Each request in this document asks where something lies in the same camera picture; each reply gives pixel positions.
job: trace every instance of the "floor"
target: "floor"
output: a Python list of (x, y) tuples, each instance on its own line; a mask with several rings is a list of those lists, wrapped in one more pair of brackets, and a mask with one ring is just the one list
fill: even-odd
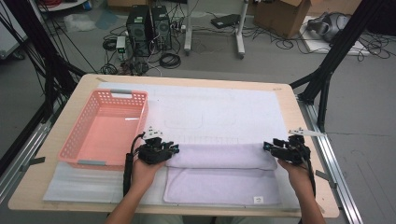
[[(112, 17), (101, 7), (91, 11), (80, 8), (55, 14), (57, 20), (68, 13), (86, 13), (93, 21), (102, 23), (102, 29), (70, 33), (69, 36), (86, 56), (95, 70), (104, 64), (105, 51), (102, 37), (122, 26), (126, 17)], [(210, 27), (210, 14), (193, 21)], [(247, 26), (251, 18), (247, 17)], [(91, 72), (92, 69), (79, 56), (70, 42), (60, 35), (65, 50), (75, 66)], [(178, 55), (181, 66), (174, 70), (150, 69), (150, 77), (184, 77), (254, 82), (291, 83), (318, 68), (325, 55), (302, 54), (293, 42), (291, 49), (281, 49), (282, 42), (272, 41), (269, 35), (244, 38), (246, 56), (240, 60), (236, 54), (235, 40), (229, 34), (200, 32), (193, 36), (190, 56), (183, 51)], [(395, 52), (393, 41), (387, 49)], [(332, 77), (326, 132), (334, 154), (358, 206), (364, 223), (396, 223), (396, 181), (393, 162), (396, 151), (396, 57), (380, 59), (347, 56)], [(10, 147), (43, 102), (37, 77), (29, 60), (0, 61), (0, 156)], [(19, 212), (7, 208), (9, 196), (0, 205), (1, 223), (101, 223), (106, 214), (71, 212)], [(186, 223), (209, 223), (210, 217), (185, 217)], [(328, 223), (347, 223), (344, 216), (327, 219)], [(297, 223), (295, 218), (278, 218), (276, 223)]]

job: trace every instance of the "basket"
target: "basket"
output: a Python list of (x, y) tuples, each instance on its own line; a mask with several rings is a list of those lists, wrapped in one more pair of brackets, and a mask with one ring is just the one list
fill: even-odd
[(94, 90), (58, 154), (59, 161), (76, 168), (123, 170), (125, 154), (143, 132), (148, 112), (144, 91)]

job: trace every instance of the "white towel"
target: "white towel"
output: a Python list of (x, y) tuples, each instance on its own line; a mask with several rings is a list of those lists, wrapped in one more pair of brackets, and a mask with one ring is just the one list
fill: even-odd
[(262, 144), (179, 145), (167, 162), (168, 203), (267, 205), (280, 203), (276, 161)]

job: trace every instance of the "human hand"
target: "human hand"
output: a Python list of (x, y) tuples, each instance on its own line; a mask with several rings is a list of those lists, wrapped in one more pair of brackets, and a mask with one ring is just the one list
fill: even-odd
[(157, 171), (163, 167), (165, 162), (149, 165), (137, 159), (134, 161), (132, 183), (129, 191), (138, 192), (143, 195), (154, 181)]
[(277, 163), (279, 163), (280, 166), (288, 171), (290, 184), (293, 187), (297, 197), (301, 195), (314, 194), (308, 171), (303, 164), (296, 166), (282, 160), (277, 160)]

